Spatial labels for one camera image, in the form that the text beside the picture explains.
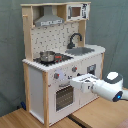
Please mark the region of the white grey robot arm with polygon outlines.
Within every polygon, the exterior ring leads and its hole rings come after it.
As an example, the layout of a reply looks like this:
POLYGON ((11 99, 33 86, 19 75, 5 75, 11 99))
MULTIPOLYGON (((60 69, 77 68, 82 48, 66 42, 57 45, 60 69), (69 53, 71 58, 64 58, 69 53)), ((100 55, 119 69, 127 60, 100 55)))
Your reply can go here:
POLYGON ((128 101, 128 90, 123 89, 123 76, 110 72, 101 80, 92 74, 84 74, 70 80, 70 85, 82 93, 91 92, 112 102, 128 101))

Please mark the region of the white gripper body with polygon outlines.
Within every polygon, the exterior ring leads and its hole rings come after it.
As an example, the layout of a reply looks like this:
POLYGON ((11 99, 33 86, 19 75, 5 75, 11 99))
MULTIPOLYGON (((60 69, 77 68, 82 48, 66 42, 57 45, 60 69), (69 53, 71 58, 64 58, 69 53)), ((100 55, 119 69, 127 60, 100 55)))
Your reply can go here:
POLYGON ((82 93, 89 93, 98 78, 92 74, 84 74, 77 76, 70 80, 70 85, 76 89, 79 89, 82 93))

